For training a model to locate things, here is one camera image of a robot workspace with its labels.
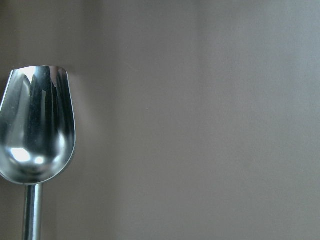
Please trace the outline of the steel ice scoop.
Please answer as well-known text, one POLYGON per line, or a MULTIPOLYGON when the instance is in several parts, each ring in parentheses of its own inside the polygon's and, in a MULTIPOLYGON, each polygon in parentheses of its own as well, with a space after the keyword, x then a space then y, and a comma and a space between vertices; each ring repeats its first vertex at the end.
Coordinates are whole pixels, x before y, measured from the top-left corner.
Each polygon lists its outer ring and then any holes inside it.
POLYGON ((75 145, 68 72, 59 66, 12 70, 0 104, 0 174, 25 186, 24 240, 40 238, 43 184, 67 167, 75 145))

